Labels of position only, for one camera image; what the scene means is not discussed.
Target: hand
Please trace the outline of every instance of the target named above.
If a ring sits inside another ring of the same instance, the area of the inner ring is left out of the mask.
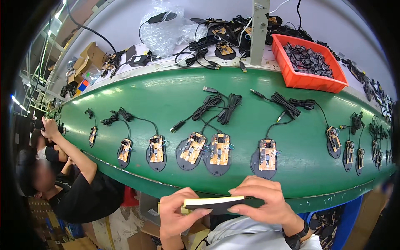
[[[297,215],[285,202],[279,182],[257,176],[247,176],[237,188],[233,188],[229,192],[235,196],[244,195],[263,199],[265,202],[259,208],[238,204],[228,209],[231,213],[245,215],[255,221],[267,224],[284,225],[296,220]]]
[[[181,206],[185,199],[196,199],[198,195],[189,187],[183,188],[160,200],[160,236],[169,238],[184,232],[194,222],[209,214],[212,209],[198,208],[188,215],[182,215]]]
[[[58,131],[58,126],[54,119],[46,119],[43,116],[42,122],[45,129],[45,131],[42,130],[42,135],[44,137],[53,140],[54,137],[61,135],[60,132]]]
[[[68,156],[68,163],[71,164],[71,165],[75,165],[74,161],[69,156]]]

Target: worker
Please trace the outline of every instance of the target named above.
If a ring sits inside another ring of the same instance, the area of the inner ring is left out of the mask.
[[[96,163],[60,134],[53,119],[43,117],[42,121],[42,135],[54,141],[70,160],[56,175],[48,160],[22,150],[17,175],[23,193],[47,200],[56,216],[69,223],[87,223],[115,212],[123,202],[125,185],[97,171]],[[72,163],[80,170],[74,182],[64,175]]]
[[[53,143],[52,140],[44,138],[41,130],[35,129],[30,137],[30,144],[34,151],[36,151],[38,159],[47,159],[50,161],[52,169],[58,174],[68,160],[67,154],[58,146],[54,148],[49,146]]]
[[[312,234],[308,224],[285,202],[279,182],[247,176],[237,188],[229,192],[233,196],[259,198],[264,200],[265,204],[259,208],[245,204],[229,208],[229,212],[243,216],[224,221],[212,228],[208,237],[204,239],[209,244],[205,249],[322,250],[319,237]],[[212,209],[198,208],[188,215],[182,215],[180,207],[184,200],[193,198],[199,197],[189,187],[161,198],[160,239],[164,250],[185,249],[180,233],[212,211]]]

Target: white shirt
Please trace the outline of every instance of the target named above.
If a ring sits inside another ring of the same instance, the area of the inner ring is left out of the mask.
[[[280,224],[256,222],[241,216],[219,224],[208,234],[207,250],[291,250]],[[319,237],[312,234],[300,244],[301,250],[322,250]]]

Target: fluorescent light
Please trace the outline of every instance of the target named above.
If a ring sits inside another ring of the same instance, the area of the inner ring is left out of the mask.
[[[12,99],[17,105],[20,104],[20,102],[19,102],[13,95],[11,95],[11,99]]]

